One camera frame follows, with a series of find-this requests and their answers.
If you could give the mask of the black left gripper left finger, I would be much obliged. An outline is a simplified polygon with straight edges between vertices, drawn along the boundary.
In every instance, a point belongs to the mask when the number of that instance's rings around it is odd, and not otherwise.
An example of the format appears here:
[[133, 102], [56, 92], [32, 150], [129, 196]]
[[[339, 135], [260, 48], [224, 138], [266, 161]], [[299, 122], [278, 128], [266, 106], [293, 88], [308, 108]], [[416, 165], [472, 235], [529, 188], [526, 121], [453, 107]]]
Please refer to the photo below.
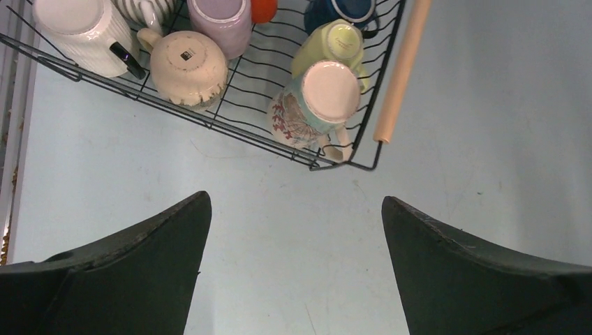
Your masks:
[[182, 334], [212, 220], [199, 191], [42, 262], [1, 268], [2, 334]]

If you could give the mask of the floral painted ceramic mug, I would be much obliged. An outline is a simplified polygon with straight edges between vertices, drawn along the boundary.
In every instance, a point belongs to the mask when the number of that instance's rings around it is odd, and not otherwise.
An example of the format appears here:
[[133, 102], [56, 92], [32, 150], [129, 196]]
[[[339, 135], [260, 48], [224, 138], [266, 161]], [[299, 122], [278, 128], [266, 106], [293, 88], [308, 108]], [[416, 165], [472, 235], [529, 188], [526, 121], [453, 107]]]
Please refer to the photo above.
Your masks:
[[318, 61], [292, 79], [267, 108], [270, 132], [296, 149], [318, 144], [330, 160], [342, 163], [353, 153], [346, 122], [357, 112], [361, 93], [349, 67]]

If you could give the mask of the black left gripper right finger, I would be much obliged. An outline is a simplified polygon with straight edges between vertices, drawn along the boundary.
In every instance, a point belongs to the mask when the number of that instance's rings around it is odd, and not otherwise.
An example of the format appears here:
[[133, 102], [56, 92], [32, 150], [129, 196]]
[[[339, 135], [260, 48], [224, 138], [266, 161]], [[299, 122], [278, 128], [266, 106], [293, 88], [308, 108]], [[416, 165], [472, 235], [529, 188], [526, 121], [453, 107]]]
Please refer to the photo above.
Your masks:
[[499, 246], [399, 198], [385, 239], [411, 334], [590, 334], [591, 268]]

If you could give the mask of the pale yellow mug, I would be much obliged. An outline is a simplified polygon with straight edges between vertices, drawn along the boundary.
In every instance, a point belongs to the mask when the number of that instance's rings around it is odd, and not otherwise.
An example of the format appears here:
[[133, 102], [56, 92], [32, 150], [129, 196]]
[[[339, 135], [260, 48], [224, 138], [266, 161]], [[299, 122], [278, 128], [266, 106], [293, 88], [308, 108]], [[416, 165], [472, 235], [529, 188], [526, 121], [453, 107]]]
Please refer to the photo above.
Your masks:
[[363, 56], [362, 32], [349, 22], [337, 19], [311, 33], [295, 53], [290, 72], [295, 78], [318, 61], [338, 61], [356, 74], [360, 91], [365, 93], [370, 88], [370, 79], [362, 63]]

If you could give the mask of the dark blue mug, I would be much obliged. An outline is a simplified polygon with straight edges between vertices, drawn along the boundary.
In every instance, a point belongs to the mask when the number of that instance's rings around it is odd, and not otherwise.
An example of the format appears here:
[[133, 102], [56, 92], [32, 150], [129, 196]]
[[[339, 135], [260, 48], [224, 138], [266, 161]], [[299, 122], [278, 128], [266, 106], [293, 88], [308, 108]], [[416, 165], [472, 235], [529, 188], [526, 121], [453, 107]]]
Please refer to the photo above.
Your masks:
[[363, 38], [373, 38], [380, 29], [375, 0], [314, 0], [304, 11], [304, 30], [311, 35], [318, 27], [338, 19], [360, 29]]

